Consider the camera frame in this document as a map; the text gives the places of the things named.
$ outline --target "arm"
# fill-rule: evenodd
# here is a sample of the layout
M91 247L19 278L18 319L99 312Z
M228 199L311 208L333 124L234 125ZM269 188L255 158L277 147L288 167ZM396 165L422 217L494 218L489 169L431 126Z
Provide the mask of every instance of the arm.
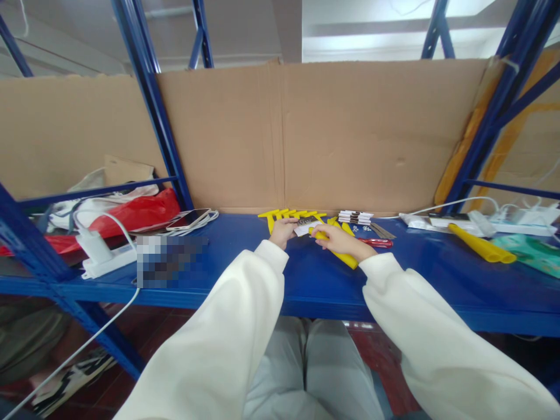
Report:
M115 420L241 418L284 299L283 249L295 226L277 221L270 240L233 260L152 356Z
M421 275L331 227L332 243L319 244L360 261L366 304L401 350L407 384L432 419L560 418L548 390L471 331Z

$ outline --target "light gray pants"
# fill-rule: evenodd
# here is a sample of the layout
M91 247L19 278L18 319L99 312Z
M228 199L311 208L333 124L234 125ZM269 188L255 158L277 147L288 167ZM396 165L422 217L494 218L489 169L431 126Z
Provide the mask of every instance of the light gray pants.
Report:
M278 319L244 419L384 418L371 370L341 321Z

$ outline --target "power strip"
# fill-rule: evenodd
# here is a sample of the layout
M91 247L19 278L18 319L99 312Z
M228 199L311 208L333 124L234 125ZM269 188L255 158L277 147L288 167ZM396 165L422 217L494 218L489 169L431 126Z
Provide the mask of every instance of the power strip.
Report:
M136 247L133 247L130 244L111 250L111 254L113 254L112 259L102 262L101 264L96 264L91 258L85 260L83 262L83 269L86 272L82 274L82 278L89 279L100 277L108 272L116 270L117 268L133 263L138 259Z
M510 222L491 222L492 226L502 233L523 233L525 235L535 235L535 236L553 236L557 232L557 228L554 226L545 225L515 225Z

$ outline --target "blurred object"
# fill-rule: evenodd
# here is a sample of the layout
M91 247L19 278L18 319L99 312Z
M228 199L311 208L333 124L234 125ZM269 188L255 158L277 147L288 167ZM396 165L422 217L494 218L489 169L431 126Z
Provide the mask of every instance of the blurred object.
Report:
M502 236L492 243L515 254L523 264L560 278L560 248L523 234Z

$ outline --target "metal bar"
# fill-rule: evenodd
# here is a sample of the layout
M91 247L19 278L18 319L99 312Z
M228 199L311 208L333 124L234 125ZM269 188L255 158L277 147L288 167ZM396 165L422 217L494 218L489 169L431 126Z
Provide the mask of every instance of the metal bar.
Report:
M560 62L552 67L537 83L525 94L516 100L492 125L491 131L501 130L507 123L517 117L521 111L529 106L536 98L541 96L548 88L560 79Z
M494 188L496 190L511 191L519 194L535 195L537 197L560 200L560 192L555 193L553 191L536 190L535 188L515 187L513 185L496 184L478 180L466 180L465 183L480 187Z
M188 67L195 70L198 64L198 56L200 55L200 50L202 48L202 42L204 40L204 31L199 26L197 30L197 38L194 40L194 45L192 46L191 59L188 62Z
M428 32L426 33L426 40L424 41L424 47L422 48L422 59L432 59L433 53L436 50L436 45L439 38L439 16L445 17L445 11L447 9L447 0L436 0L433 6L432 18L430 19L430 25L428 26Z
M6 47L10 52L10 55L16 62L16 65L19 68L19 71L22 73L23 77L33 77L33 73L27 65L27 61L25 60L25 57L19 49L16 40L8 29L8 25L6 25L6 22L4 22L2 15L0 15L0 36L2 36L2 39L4 40L4 43L6 44Z
M210 36L208 35L208 24L206 22L206 10L204 9L204 0L192 0L194 7L194 16L198 30L202 28L202 59L205 68L214 68L214 58L212 57L212 47L210 45Z
M148 27L148 21L146 20L146 14L144 13L144 8L142 7L141 1L134 0L134 6L136 9L136 18L140 23L139 29L142 33L142 39L144 41L144 45L146 47L146 53L148 55L148 64L150 65L150 69L153 73L161 73L162 70L159 67L158 56L156 55L156 51L153 47L152 37L150 36L150 30Z
M449 34L449 26L444 14L440 14L437 20L437 29L439 36L442 39L443 55L445 58L455 58L455 51L453 50L453 43L451 42L451 35Z
M75 300L64 300L59 305L77 319L82 327L90 334L95 334L110 320L107 313L97 302L77 302ZM119 365L128 372L134 380L138 380L146 366L142 356L136 351L115 324L108 326L105 331L97 336L96 341L115 358Z
M112 0L112 2L138 85L152 120L167 173L171 177L177 177L173 181L173 188L177 193L179 206L181 209L193 209L193 201L188 192L183 166L159 91L153 62L150 59L151 54L148 52L149 47L145 42L149 33L146 28L142 27L142 22L138 19L138 11L142 11L140 2L138 0Z
M164 182L171 182L176 180L177 177L167 177L167 178L157 178L148 181L139 181L128 184L112 185L109 187L94 188L92 190L83 190L75 192L66 192L64 194L46 195L45 197L39 198L29 198L25 200L18 201L17 203L21 208L29 208L40 205L48 205L60 201L75 200L76 198L86 198L86 197L96 197L98 195L104 195L108 193L114 193L115 191L122 190L133 190L138 187L144 187L153 184L162 184Z
M515 46L517 45L517 41L523 32L527 15L531 12L532 5L531 0L517 0L512 17L509 19L509 23L507 24L506 30L502 36L502 40L498 45L496 55L505 57L513 52Z
M2 184L0 184L0 239L44 285L48 290L48 297L76 317L86 330L96 333L108 321L107 315L103 317L99 314L99 311L103 310L98 304L96 304L98 309L95 309L92 304L80 304L64 298L62 289L58 287L60 282L64 283L79 276L79 272L70 269L64 263L41 232L25 217L18 203ZM24 280L20 287L24 287L25 284ZM140 376L143 361L136 350L126 342L117 327L109 327L99 335L98 341L135 379Z
M0 239L40 281L47 284L77 276L23 214L18 203L0 184Z
M559 15L560 2L538 0L534 3L534 8L527 18L527 26L511 57L513 62L520 65L519 73L511 66L507 66L504 70L473 143L447 196L447 202L456 201L469 195L472 184L467 184L465 181L478 178L484 162L486 162L498 139L498 133L491 131L492 125L500 113L506 110L519 95L523 83L533 69ZM462 204L454 204L444 207L442 213L459 212L461 206Z

